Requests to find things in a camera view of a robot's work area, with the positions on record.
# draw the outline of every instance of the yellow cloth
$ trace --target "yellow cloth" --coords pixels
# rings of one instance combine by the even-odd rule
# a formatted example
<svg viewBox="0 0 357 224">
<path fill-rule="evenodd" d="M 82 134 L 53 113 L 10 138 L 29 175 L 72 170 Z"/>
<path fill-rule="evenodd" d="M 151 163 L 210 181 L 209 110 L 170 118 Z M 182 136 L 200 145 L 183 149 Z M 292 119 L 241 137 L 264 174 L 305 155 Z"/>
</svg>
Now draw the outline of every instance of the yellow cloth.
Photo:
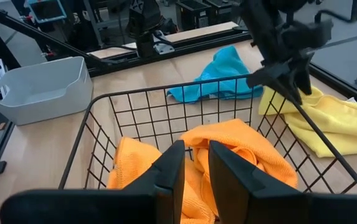
<svg viewBox="0 0 357 224">
<path fill-rule="evenodd" d="M 107 188 L 124 188 L 149 169 L 160 155 L 159 150 L 153 146 L 134 139 L 122 138 L 116 150 L 115 168 L 110 172 Z M 186 159 L 181 213 L 183 224 L 214 223 L 214 214 L 200 198 L 201 178 L 202 175 L 195 169 L 193 161 Z"/>
<path fill-rule="evenodd" d="M 209 141 L 215 140 L 287 185 L 297 187 L 297 175 L 279 152 L 257 131 L 239 119 L 198 126 L 181 136 L 194 150 L 194 166 L 202 172 L 201 198 L 218 216 L 209 175 Z"/>
<path fill-rule="evenodd" d="M 259 106 L 259 114 L 264 114 L 274 91 L 264 87 Z M 346 102 L 334 96 L 324 95 L 312 87 L 312 94 L 304 95 L 300 91 L 302 108 L 321 129 L 330 142 L 342 155 L 357 154 L 357 103 Z M 283 96 L 275 94 L 272 104 L 279 109 Z M 294 134 L 301 139 L 318 157 L 332 157 L 333 154 L 322 142 L 294 105 L 286 101 L 280 112 Z M 267 114 L 276 114 L 270 106 Z"/>
</svg>

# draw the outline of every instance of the black wire basket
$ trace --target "black wire basket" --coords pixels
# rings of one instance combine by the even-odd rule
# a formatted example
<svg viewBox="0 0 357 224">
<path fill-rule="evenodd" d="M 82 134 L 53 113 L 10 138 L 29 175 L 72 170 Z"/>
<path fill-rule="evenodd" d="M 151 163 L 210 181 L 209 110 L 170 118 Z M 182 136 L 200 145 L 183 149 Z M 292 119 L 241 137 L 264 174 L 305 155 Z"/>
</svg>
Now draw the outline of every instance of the black wire basket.
<svg viewBox="0 0 357 224">
<path fill-rule="evenodd" d="M 298 190 L 357 194 L 357 173 L 297 103 L 294 105 L 298 112 L 334 157 L 318 158 L 294 135 L 280 114 L 285 100 L 280 106 L 272 104 L 278 93 L 274 93 L 268 105 L 276 112 L 275 115 L 258 114 L 261 97 L 254 97 L 254 89 L 245 100 L 238 99 L 240 95 L 236 95 L 230 99 L 208 97 L 195 103 L 180 103 L 166 96 L 170 88 L 178 87 L 184 92 L 185 86 L 199 85 L 202 91 L 208 83 L 218 83 L 219 88 L 220 83 L 228 80 L 235 81 L 237 86 L 238 80 L 246 77 L 160 86 L 96 97 L 85 112 L 59 189 L 105 189 L 122 136 L 154 145 L 164 152 L 187 130 L 202 124 L 239 118 L 267 138 L 295 169 Z M 186 155 L 193 159 L 192 149 L 187 148 Z"/>
</svg>

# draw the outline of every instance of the wooden tabletop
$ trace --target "wooden tabletop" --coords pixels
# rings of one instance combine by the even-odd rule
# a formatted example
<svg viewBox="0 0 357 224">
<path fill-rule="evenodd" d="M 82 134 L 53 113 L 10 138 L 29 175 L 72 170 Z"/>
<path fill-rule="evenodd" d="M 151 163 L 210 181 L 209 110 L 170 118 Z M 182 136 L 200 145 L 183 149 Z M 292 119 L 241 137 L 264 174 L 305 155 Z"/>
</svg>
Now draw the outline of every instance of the wooden tabletop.
<svg viewBox="0 0 357 224">
<path fill-rule="evenodd" d="M 168 39 L 181 40 L 234 26 L 236 25 L 230 22 L 173 34 Z M 250 42 L 241 42 L 234 46 L 251 72 L 261 67 L 262 56 L 257 48 L 250 46 Z M 212 60 L 216 51 L 217 49 L 205 50 L 93 78 L 93 97 L 104 93 L 193 81 Z M 107 57 L 122 52 L 124 50 L 107 49 L 95 52 L 94 55 Z M 312 82 L 324 93 L 345 99 L 318 80 L 312 78 Z M 99 116 L 109 116 L 109 111 L 102 107 L 94 110 L 97 110 L 95 113 Z M 0 175 L 0 205 L 16 192 L 58 187 L 82 119 L 83 112 L 14 128 L 1 158 L 8 164 L 5 172 Z M 86 148 L 77 153 L 67 187 L 83 187 L 87 169 L 85 164 L 88 164 L 90 158 L 89 150 Z M 357 171 L 357 155 L 346 159 Z M 342 177 L 342 173 L 343 169 L 334 169 L 334 175 L 347 178 Z"/>
</svg>

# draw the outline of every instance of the white container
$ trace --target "white container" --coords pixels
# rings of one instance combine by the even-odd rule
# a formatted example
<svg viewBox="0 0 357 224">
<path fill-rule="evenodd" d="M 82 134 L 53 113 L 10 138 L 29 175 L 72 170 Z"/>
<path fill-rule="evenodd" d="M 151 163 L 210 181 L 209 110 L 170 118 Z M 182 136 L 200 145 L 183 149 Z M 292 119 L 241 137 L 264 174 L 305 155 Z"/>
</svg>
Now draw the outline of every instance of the white container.
<svg viewBox="0 0 357 224">
<path fill-rule="evenodd" d="M 17 68 L 0 79 L 7 93 L 0 112 L 16 125 L 83 111 L 92 99 L 92 82 L 83 57 Z"/>
</svg>

